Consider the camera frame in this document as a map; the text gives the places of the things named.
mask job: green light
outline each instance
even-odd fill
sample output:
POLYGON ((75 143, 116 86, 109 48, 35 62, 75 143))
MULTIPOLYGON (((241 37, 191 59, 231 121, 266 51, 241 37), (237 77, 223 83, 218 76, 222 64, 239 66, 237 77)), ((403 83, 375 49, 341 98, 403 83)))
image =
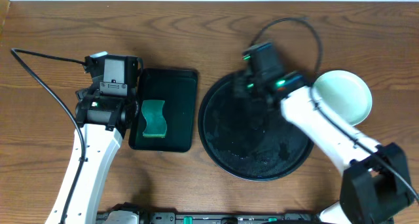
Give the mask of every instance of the green light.
POLYGON ((280 80, 276 83, 276 86, 282 86, 285 83, 285 80, 280 80))

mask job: black rectangular tray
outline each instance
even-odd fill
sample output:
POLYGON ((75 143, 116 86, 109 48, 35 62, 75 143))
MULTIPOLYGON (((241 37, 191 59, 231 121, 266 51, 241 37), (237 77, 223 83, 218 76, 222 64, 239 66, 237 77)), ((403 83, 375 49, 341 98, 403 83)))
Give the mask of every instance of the black rectangular tray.
POLYGON ((139 112, 133 120, 128 144, 132 149, 186 152, 192 145, 198 75, 193 70, 150 69, 141 74, 137 95, 139 112), (164 100, 168 125, 164 138, 145 138, 144 100, 164 100))

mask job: black round plate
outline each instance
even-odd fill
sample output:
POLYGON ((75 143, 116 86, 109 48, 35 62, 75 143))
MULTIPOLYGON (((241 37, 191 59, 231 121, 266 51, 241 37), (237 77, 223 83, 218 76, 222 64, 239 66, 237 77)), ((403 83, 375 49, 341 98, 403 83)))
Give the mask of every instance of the black round plate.
POLYGON ((199 135, 212 160, 228 173, 269 181, 296 170, 313 143, 264 100, 233 97, 234 74, 215 83, 202 100, 199 135))

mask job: white plate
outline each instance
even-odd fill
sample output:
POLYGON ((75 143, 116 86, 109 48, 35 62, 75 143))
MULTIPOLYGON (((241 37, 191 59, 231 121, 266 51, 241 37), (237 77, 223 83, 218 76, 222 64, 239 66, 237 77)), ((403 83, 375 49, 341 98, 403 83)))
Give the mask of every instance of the white plate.
POLYGON ((343 70, 324 73, 315 81, 314 87, 325 103, 352 126, 364 121, 371 112, 371 91, 353 73, 343 70))

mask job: green sponge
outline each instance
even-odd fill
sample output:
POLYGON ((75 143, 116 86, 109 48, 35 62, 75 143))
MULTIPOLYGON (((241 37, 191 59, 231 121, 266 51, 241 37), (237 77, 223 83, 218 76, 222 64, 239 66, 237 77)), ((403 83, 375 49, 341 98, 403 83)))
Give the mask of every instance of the green sponge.
POLYGON ((168 130, 163 117, 164 100, 144 100, 141 112, 147 122, 143 132, 145 138, 164 138, 168 130))

